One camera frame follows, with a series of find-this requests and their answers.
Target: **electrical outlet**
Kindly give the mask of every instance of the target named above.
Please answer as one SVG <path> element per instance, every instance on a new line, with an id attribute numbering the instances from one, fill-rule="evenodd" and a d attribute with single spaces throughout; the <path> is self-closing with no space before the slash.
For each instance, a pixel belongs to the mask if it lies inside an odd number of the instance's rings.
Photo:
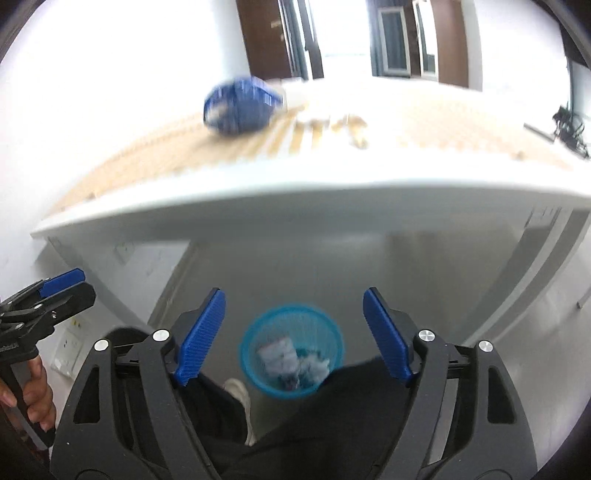
<path id="1" fill-rule="evenodd" d="M 67 329 L 78 338 L 84 338 L 86 336 L 86 321 L 81 315 L 75 315 L 70 319 Z"/>
<path id="2" fill-rule="evenodd" d="M 51 362 L 52 369 L 62 375 L 74 378 L 74 364 L 80 355 L 84 341 L 78 338 L 69 328 L 66 329 Z"/>

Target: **black pants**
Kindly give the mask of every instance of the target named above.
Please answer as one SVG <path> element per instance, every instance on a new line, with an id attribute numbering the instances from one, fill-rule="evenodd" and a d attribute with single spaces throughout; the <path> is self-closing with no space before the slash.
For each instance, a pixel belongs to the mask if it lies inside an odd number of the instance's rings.
<path id="1" fill-rule="evenodd" d="M 381 358 L 341 368 L 251 447 L 242 404 L 210 379 L 200 374 L 180 395 L 223 480 L 371 480 L 398 437 L 411 391 Z"/>

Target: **human hand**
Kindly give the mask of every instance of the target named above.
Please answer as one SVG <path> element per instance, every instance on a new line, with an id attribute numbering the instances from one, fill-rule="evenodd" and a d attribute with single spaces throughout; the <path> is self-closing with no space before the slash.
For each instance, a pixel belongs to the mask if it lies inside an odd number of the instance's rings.
<path id="1" fill-rule="evenodd" d="M 27 415 L 33 423 L 39 423 L 46 432 L 56 425 L 56 406 L 53 404 L 53 390 L 47 384 L 47 371 L 40 356 L 27 362 L 31 379 L 22 388 L 22 397 L 28 405 Z M 17 399 L 6 384 L 0 380 L 0 403 L 5 407 L 16 407 Z"/>

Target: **black handle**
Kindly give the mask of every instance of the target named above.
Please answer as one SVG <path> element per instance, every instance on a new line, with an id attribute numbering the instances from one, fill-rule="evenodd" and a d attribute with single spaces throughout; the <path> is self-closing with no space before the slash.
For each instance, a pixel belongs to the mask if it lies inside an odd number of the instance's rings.
<path id="1" fill-rule="evenodd" d="M 27 432 L 35 446 L 39 450 L 47 450 L 53 445 L 56 438 L 56 429 L 52 428 L 47 432 L 41 428 L 38 423 L 32 423 L 27 415 L 28 406 L 22 397 L 22 385 L 24 385 L 30 378 L 31 374 L 26 362 L 12 365 L 0 365 L 0 378 L 10 388 L 14 396 L 17 398 L 17 406 L 10 409 L 20 422 L 22 428 Z"/>

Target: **blue gripper pad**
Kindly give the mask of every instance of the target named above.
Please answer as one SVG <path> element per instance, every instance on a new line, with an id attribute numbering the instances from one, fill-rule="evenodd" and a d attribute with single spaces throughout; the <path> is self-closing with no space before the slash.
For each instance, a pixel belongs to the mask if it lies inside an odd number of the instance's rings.
<path id="1" fill-rule="evenodd" d="M 410 382 L 414 374 L 408 361 L 408 345 L 372 288 L 363 295 L 363 315 L 390 375 L 405 384 Z"/>
<path id="2" fill-rule="evenodd" d="M 39 295 L 42 299 L 46 299 L 62 290 L 73 287 L 81 281 L 85 281 L 85 279 L 86 276 L 84 275 L 84 272 L 79 268 L 75 268 L 74 270 L 70 270 L 58 277 L 47 280 L 39 289 Z"/>
<path id="3" fill-rule="evenodd" d="M 180 385 L 185 387 L 199 374 L 225 314 L 226 294 L 216 290 L 178 350 L 174 377 Z"/>

